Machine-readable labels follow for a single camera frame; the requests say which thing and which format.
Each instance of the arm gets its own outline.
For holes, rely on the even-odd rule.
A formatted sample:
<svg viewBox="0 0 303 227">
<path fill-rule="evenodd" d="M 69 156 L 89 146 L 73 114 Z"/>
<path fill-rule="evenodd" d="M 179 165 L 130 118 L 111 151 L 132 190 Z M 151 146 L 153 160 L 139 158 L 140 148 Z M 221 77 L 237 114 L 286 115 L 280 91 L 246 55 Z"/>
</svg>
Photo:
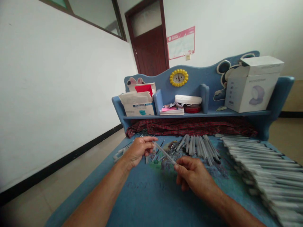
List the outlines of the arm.
<svg viewBox="0 0 303 227">
<path fill-rule="evenodd" d="M 152 152 L 156 137 L 136 138 L 127 152 L 114 165 L 98 186 L 77 207 L 63 226 L 106 226 L 131 169 L 139 164 L 142 155 Z"/>
<path fill-rule="evenodd" d="M 215 210 L 229 226 L 265 226 L 216 185 L 199 159 L 187 156 L 177 160 L 177 184 L 182 191 L 191 190 Z"/>
</svg>

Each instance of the black baseboard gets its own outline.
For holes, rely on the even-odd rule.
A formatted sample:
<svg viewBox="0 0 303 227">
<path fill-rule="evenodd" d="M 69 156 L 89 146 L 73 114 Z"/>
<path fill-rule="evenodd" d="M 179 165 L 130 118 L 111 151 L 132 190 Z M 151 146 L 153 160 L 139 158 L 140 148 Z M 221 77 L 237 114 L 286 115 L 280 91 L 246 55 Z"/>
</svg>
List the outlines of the black baseboard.
<svg viewBox="0 0 303 227">
<path fill-rule="evenodd" d="M 70 163 L 72 160 L 87 152 L 89 149 L 93 148 L 94 146 L 96 146 L 97 144 L 99 144 L 100 142 L 102 142 L 103 140 L 113 135 L 115 132 L 119 131 L 122 128 L 123 126 L 119 124 L 118 126 L 98 136 L 97 138 L 93 139 L 82 147 L 59 159 L 58 161 L 50 164 L 49 166 L 45 167 L 41 171 L 30 176 L 29 178 L 2 192 L 0 194 L 0 207 L 8 203 L 12 199 L 16 198 L 17 196 L 21 195 L 23 192 L 27 191 L 32 186 L 38 184 L 40 181 L 44 180 L 48 176 L 52 175 L 54 172 L 61 169 L 63 166 Z"/>
<path fill-rule="evenodd" d="M 303 118 L 303 112 L 282 111 L 279 115 L 282 118 Z"/>
</svg>

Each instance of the book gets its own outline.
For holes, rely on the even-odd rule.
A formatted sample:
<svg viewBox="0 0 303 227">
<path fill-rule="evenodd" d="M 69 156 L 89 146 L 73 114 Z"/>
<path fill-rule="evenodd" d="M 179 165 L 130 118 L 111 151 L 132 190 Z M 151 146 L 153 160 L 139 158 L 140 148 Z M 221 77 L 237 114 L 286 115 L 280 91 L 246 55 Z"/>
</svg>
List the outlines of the book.
<svg viewBox="0 0 303 227">
<path fill-rule="evenodd" d="M 184 115 L 184 108 L 183 107 L 172 107 L 172 108 L 169 108 L 169 105 L 165 105 L 160 110 L 160 115 Z"/>
</svg>

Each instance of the white wall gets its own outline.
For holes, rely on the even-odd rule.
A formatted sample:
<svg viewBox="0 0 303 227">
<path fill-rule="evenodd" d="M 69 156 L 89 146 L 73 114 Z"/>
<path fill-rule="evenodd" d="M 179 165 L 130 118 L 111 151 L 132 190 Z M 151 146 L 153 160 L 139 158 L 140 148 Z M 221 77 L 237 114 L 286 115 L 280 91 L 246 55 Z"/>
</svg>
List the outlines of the white wall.
<svg viewBox="0 0 303 227">
<path fill-rule="evenodd" d="M 166 35 L 196 26 L 196 50 L 169 66 L 209 66 L 250 50 L 285 62 L 283 75 L 302 80 L 302 0 L 164 0 Z M 186 16 L 176 16 L 186 12 Z"/>
<path fill-rule="evenodd" d="M 129 43 L 38 0 L 0 3 L 0 191 L 120 122 Z"/>
</svg>

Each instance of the clock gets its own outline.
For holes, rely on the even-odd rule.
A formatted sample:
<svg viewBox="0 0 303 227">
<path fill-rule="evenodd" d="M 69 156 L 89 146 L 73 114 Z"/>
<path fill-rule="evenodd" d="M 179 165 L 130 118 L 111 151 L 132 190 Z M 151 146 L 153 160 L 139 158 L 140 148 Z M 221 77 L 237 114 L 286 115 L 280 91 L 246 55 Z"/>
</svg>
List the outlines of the clock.
<svg viewBox="0 0 303 227">
<path fill-rule="evenodd" d="M 175 87 L 181 87 L 188 81 L 188 74 L 184 69 L 177 69 L 170 75 L 170 83 Z"/>
</svg>

